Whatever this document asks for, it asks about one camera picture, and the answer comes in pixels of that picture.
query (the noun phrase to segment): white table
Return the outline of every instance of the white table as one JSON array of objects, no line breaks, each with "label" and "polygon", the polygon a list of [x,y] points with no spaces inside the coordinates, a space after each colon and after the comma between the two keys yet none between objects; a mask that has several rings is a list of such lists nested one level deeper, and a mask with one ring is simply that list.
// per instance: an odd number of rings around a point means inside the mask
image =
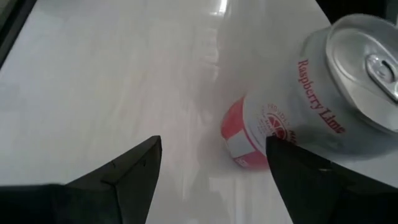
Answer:
[{"label": "white table", "polygon": [[38,0],[0,71],[0,184],[66,183],[159,134],[147,223],[291,223],[220,121],[328,25],[315,0]]}]

